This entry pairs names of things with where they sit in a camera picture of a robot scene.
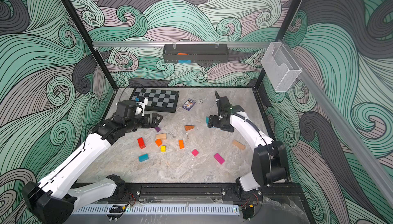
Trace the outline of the orange rectangular block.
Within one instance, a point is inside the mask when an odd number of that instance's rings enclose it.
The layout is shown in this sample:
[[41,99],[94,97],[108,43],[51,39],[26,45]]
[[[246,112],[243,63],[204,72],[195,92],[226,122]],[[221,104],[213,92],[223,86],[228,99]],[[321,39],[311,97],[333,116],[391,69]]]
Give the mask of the orange rectangular block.
[[179,140],[179,148],[180,149],[184,149],[185,148],[183,140]]

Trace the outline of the natural wood long block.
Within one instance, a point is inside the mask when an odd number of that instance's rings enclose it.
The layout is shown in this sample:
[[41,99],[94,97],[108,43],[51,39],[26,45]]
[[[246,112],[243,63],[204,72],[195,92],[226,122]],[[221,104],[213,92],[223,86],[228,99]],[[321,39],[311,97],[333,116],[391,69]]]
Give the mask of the natural wood long block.
[[246,148],[245,145],[243,145],[242,143],[240,143],[240,142],[238,142],[238,141],[236,141],[236,140],[233,140],[233,141],[232,141],[232,144],[233,144],[235,147],[237,147],[238,149],[240,149],[240,150],[245,150],[245,148]]

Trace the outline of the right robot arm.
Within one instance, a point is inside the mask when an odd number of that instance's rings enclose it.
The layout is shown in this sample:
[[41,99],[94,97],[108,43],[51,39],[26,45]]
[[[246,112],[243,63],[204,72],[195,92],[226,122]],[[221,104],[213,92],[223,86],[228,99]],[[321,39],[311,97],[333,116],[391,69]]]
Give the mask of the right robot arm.
[[284,180],[289,175],[287,150],[283,142],[263,133],[239,105],[231,105],[226,96],[215,91],[217,115],[210,115],[207,126],[226,132],[237,130],[253,150],[251,171],[237,179],[240,192]]

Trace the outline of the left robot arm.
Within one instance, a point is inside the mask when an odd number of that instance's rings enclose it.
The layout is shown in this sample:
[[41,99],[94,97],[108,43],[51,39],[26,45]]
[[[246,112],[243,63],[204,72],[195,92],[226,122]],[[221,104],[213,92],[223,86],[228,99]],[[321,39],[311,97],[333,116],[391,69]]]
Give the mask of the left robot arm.
[[98,200],[126,196],[126,183],[117,175],[80,188],[73,184],[82,173],[115,142],[128,132],[156,128],[163,116],[157,113],[132,115],[130,118],[112,116],[95,125],[92,132],[67,159],[39,182],[23,187],[28,210],[44,224],[62,224],[78,209]]

